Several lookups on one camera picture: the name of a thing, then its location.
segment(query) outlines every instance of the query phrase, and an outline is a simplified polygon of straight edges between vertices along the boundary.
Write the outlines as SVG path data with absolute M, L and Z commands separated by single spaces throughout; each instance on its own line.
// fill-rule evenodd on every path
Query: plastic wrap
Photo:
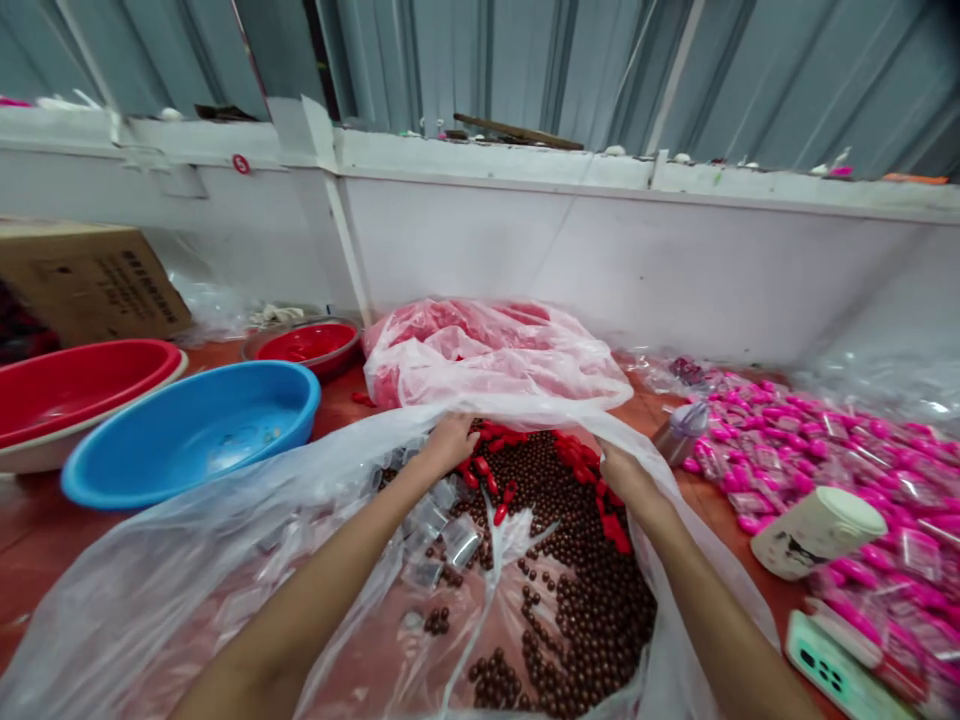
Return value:
M 940 358 L 893 355 L 863 360 L 846 353 L 797 372 L 792 380 L 839 408 L 925 423 L 960 437 L 960 348 L 943 350 Z
M 683 502 L 647 438 L 572 401 L 474 396 L 448 405 L 512 427 L 579 426 L 634 454 L 777 645 L 763 598 Z M 447 409 L 430 405 L 378 414 L 117 526 L 86 550 L 40 603 L 0 679 L 0 716 L 166 717 L 204 664 L 369 501 L 372 479 L 380 467 L 395 464 L 395 449 L 422 437 Z M 403 582 L 409 550 L 398 531 L 311 671 L 297 717 L 499 717 L 470 708 L 465 669 L 475 653 L 489 651 L 487 644 L 499 633 L 516 634 L 507 608 L 519 590 L 515 563 L 536 540 L 529 537 L 528 514 L 491 528 L 493 569 L 465 575 L 459 588 L 431 591 Z M 639 529 L 630 529 L 658 602 L 653 639 L 632 680 L 585 717 L 719 720 L 663 566 Z M 449 609 L 450 632 L 435 636 L 424 632 L 424 618 L 439 605 Z M 505 645 L 507 651 L 517 652 L 519 640 Z
M 181 347 L 242 340 L 253 326 L 250 316 L 263 306 L 225 285 L 191 282 L 175 272 L 169 278 L 193 317 L 193 327 L 176 338 Z
M 381 407 L 504 393 L 611 408 L 633 395 L 605 343 L 534 302 L 420 300 L 370 328 L 363 347 L 367 389 Z
M 647 389 L 658 395 L 706 396 L 713 392 L 723 373 L 706 360 L 695 360 L 673 348 L 637 346 L 621 351 L 623 369 L 635 373 Z

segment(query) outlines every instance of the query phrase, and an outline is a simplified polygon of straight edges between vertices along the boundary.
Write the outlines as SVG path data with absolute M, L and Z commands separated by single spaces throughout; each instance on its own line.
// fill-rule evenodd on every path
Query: corrugated metal wall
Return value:
M 455 111 L 600 150 L 857 175 L 960 163 L 960 38 L 941 0 L 319 0 L 337 97 L 368 129 Z
M 303 0 L 0 0 L 0 94 L 79 88 L 102 99 L 66 8 L 129 114 L 234 104 L 268 119 L 261 84 L 322 101 L 329 72 L 340 115 L 369 130 L 432 137 L 464 112 L 594 150 L 666 147 L 803 171 L 851 146 L 860 177 L 960 170 L 960 29 L 949 0 L 315 7 L 328 68 L 318 67 Z

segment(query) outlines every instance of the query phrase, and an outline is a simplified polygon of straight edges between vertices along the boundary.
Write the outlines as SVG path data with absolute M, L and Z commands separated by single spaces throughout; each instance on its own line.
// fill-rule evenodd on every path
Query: red plastic bag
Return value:
M 633 395 L 606 343 L 540 303 L 419 300 L 370 328 L 363 347 L 367 389 L 379 407 L 503 393 L 607 409 Z

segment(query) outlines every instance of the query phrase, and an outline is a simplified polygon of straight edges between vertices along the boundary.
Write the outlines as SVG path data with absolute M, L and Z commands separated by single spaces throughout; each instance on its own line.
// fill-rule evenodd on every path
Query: hand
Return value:
M 657 483 L 650 476 L 643 465 L 633 455 L 621 450 L 616 445 L 596 438 L 600 449 L 603 450 L 603 461 L 600 463 L 600 472 L 613 491 L 626 500 L 630 496 L 637 496 L 642 501 L 662 498 Z
M 473 416 L 448 413 L 437 423 L 417 459 L 440 479 L 473 454 L 480 433 L 470 433 Z

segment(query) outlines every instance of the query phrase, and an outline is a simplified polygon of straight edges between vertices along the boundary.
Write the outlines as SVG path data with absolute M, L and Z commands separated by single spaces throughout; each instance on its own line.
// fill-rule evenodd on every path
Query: cardboard box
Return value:
M 162 339 L 192 324 L 136 228 L 0 217 L 0 277 L 64 347 Z

